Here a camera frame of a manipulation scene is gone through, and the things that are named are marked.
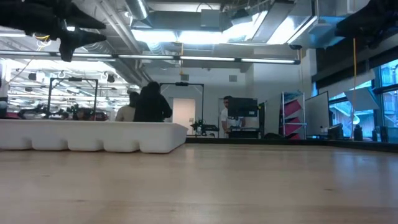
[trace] metal rack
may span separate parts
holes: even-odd
[[[302,98],[303,98],[303,101],[302,101],[302,111],[303,111],[303,122],[302,123],[289,123],[289,122],[286,122],[286,116],[285,116],[285,92],[282,92],[282,95],[281,95],[281,97],[282,97],[282,127],[283,127],[283,137],[286,137],[286,125],[290,125],[290,124],[293,124],[293,125],[301,125],[302,127],[301,128],[303,128],[304,129],[304,139],[306,139],[307,138],[307,122],[306,122],[306,120],[305,120],[305,93],[301,93],[301,95],[299,95],[299,96],[297,96],[297,97],[295,97],[295,99],[297,99],[297,98],[299,98],[299,97],[301,97],[302,96]]]

